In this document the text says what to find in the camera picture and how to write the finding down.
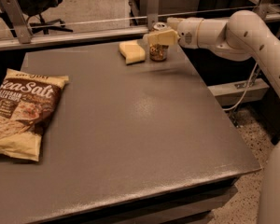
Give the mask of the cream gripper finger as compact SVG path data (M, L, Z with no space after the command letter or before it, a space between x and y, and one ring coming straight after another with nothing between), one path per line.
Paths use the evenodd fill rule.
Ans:
M151 45L171 46L178 42L178 33L173 29L154 31L147 35L147 41Z
M178 24L179 24L180 22L182 22L183 20L184 20L184 18L169 17L169 18L167 19L167 22L166 22L166 23L167 23L167 26L168 26L168 27L170 27L170 28L176 30L177 27L178 27Z

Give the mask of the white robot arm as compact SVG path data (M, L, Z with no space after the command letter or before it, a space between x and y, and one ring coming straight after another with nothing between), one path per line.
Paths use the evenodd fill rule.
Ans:
M280 98L280 40L255 12L240 10L223 19L169 18L167 24L144 35L148 44L208 49L232 61L253 58ZM257 224L280 224L280 141L264 170Z

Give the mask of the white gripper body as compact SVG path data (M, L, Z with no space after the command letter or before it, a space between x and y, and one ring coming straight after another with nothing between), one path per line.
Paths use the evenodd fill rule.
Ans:
M182 20L177 25L177 32L180 37L179 45L186 49L198 48L198 31L202 18L190 17Z

